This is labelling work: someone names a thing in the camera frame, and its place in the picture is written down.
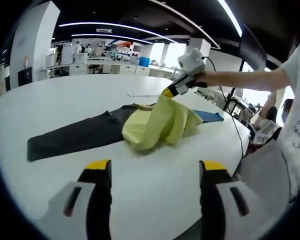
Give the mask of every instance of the black cable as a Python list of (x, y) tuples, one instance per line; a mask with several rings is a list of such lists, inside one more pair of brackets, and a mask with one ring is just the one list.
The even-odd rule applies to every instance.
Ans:
[[(201, 59), (202, 59), (202, 60), (203, 60), (203, 59), (208, 59), (208, 60), (210, 61), (210, 63), (212, 64), (214, 71), (215, 71), (215, 72), (217, 71), (217, 70), (216, 70), (216, 67), (215, 67), (215, 65), (214, 65), (214, 62), (213, 62), (209, 57), (203, 56)], [(222, 90), (222, 88), (221, 88), (220, 85), (219, 85), (219, 88), (220, 88), (220, 90), (221, 90), (221, 92), (222, 92), (222, 95), (223, 95), (223, 98), (224, 98), (224, 102), (227, 102), (227, 98), (226, 98), (226, 96), (225, 96), (225, 93), (224, 93), (224, 91)], [(236, 130), (236, 132), (237, 132), (237, 134), (238, 134), (238, 136), (239, 136), (239, 139), (240, 139), (240, 144), (241, 144), (241, 158), (244, 158), (244, 147), (243, 147), (243, 144), (242, 144), (241, 136), (240, 136), (240, 134), (239, 134), (239, 131), (238, 131), (236, 122), (235, 122), (235, 120), (234, 120), (234, 116), (232, 116), (231, 114), (229, 114), (229, 115), (230, 115), (231, 118), (232, 118), (233, 124), (234, 124), (234, 126), (235, 126), (235, 130)]]

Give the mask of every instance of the ceiling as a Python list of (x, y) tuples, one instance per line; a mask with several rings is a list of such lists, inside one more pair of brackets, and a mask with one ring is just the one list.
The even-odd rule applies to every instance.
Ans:
[[(240, 42), (240, 37), (230, 18), (217, 0), (164, 0), (198, 26), (221, 45), (222, 51), (231, 49), (236, 54), (236, 48), (228, 47), (223, 41)], [(53, 0), (60, 9), (60, 16), (54, 31), (55, 42), (70, 40), (72, 34), (95, 34), (96, 28), (112, 29), (114, 35), (136, 39), (155, 37), (152, 34), (109, 25), (75, 25), (59, 27), (60, 24), (75, 22), (103, 22), (133, 26), (145, 29), (163, 36), (186, 35), (195, 38), (205, 38), (212, 46), (212, 41), (197, 27), (176, 13), (150, 0)], [(292, 46), (292, 36), (281, 24), (276, 14), (272, 0), (226, 0), (240, 25), (247, 25), (260, 42), (267, 54), (284, 62)], [(188, 38), (173, 38), (179, 43), (188, 43)], [(150, 42), (167, 42), (158, 38)]]

